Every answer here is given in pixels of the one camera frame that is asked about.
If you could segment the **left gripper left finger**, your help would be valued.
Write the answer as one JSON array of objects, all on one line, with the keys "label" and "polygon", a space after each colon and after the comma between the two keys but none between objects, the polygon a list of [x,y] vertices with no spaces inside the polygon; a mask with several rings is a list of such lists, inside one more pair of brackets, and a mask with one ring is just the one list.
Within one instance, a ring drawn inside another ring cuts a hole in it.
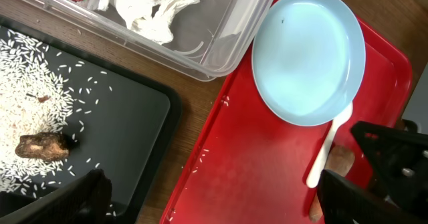
[{"label": "left gripper left finger", "polygon": [[18,204],[1,195],[1,222],[5,224],[106,222],[112,183],[104,171],[92,170],[65,187],[12,211]]}]

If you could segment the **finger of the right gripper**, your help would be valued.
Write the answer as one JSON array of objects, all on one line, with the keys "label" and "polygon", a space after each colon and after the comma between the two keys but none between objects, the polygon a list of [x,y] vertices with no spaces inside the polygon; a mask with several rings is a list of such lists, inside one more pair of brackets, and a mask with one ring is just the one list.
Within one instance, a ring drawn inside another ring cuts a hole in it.
[{"label": "finger of the right gripper", "polygon": [[427,135],[363,121],[350,132],[393,203],[426,217]]}]

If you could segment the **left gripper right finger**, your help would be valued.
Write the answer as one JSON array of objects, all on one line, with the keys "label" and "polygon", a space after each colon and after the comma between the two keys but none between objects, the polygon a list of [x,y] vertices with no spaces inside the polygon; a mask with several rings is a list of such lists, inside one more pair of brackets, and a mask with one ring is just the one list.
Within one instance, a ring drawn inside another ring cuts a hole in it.
[{"label": "left gripper right finger", "polygon": [[322,171],[317,196],[325,224],[424,224],[330,170]]}]

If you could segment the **white plastic spoon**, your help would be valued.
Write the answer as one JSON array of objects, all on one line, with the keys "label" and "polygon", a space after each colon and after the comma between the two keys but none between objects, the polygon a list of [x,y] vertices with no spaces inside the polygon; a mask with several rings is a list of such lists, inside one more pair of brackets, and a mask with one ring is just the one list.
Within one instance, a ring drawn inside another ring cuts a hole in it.
[{"label": "white plastic spoon", "polygon": [[338,129],[350,119],[350,117],[352,116],[352,111],[353,111],[353,103],[351,102],[340,114],[338,114],[335,118],[333,118],[332,124],[330,126],[330,130],[328,131],[328,134],[316,156],[316,159],[312,165],[312,168],[308,173],[308,176],[306,179],[307,187],[312,189],[318,185],[318,181],[320,179],[321,172],[326,165],[326,161],[327,161],[328,154],[330,152],[334,137]]}]

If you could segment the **brown food scrap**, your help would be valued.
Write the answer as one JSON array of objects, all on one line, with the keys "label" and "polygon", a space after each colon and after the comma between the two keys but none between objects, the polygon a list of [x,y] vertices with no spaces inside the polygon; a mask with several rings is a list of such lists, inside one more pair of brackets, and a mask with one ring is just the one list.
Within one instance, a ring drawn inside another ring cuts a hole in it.
[{"label": "brown food scrap", "polygon": [[15,153],[21,158],[34,158],[51,162],[69,157],[70,147],[63,134],[40,132],[34,135],[20,136]]}]

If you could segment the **white rice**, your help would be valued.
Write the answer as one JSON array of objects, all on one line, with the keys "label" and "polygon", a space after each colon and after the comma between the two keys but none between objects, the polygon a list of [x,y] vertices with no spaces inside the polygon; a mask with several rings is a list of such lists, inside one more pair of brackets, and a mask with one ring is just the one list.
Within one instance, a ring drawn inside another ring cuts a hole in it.
[{"label": "white rice", "polygon": [[[17,199],[18,204],[12,211],[81,178],[76,176],[73,165],[68,169],[72,175],[70,183],[57,177],[56,174],[64,170],[63,161],[70,156],[46,162],[21,158],[15,153],[23,135],[63,134],[70,152],[76,142],[74,136],[67,137],[62,131],[68,117],[76,112],[71,95],[74,90],[64,90],[63,76],[52,71],[60,64],[59,57],[49,62],[50,53],[48,44],[1,28],[1,194]],[[115,217],[110,202],[105,223]]]}]

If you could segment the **large light blue plate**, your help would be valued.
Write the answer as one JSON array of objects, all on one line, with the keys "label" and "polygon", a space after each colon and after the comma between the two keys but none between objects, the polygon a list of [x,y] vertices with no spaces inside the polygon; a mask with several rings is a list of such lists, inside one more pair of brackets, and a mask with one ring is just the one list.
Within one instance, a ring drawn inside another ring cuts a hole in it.
[{"label": "large light blue plate", "polygon": [[266,106],[297,126],[317,126],[356,97],[366,47],[356,15],[342,0],[278,0],[251,52],[256,88]]}]

